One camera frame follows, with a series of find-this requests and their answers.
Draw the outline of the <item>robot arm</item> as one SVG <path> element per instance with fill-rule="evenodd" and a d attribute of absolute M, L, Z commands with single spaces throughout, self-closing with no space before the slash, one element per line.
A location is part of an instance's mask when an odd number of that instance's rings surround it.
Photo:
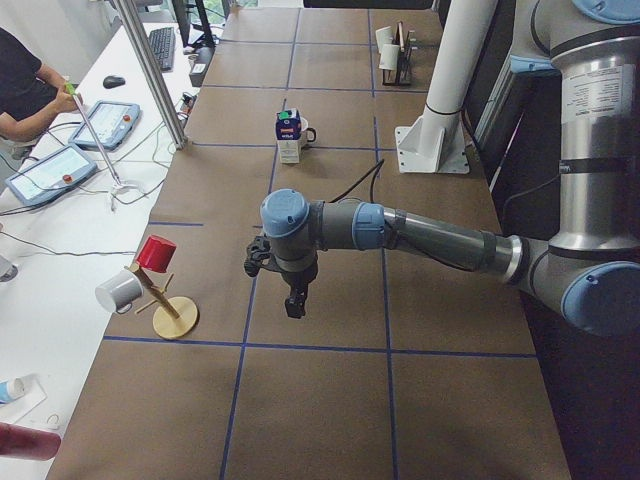
<path fill-rule="evenodd" d="M 562 75 L 559 228 L 547 239 L 503 236 L 377 203 L 309 201 L 280 189 L 262 202 L 262 232 L 244 269 L 280 274 L 288 316 L 305 313 L 318 255 L 401 250 L 488 273 L 587 333 L 639 327 L 639 29 L 590 33 L 555 46 Z"/>
<path fill-rule="evenodd" d="M 536 1 L 532 36 L 549 51 L 639 33 L 637 0 Z"/>

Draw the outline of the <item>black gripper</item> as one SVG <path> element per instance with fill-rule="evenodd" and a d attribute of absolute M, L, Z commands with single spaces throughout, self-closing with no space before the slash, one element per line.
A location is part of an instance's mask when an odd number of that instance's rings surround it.
<path fill-rule="evenodd" d="M 290 286 L 284 306 L 289 318 L 301 319 L 306 315 L 308 284 L 318 274 L 317 254 L 312 251 L 301 259 L 285 260 L 278 257 L 265 235 L 259 235 L 246 247 L 244 271 L 249 277 L 256 277 L 260 270 L 279 273 Z"/>

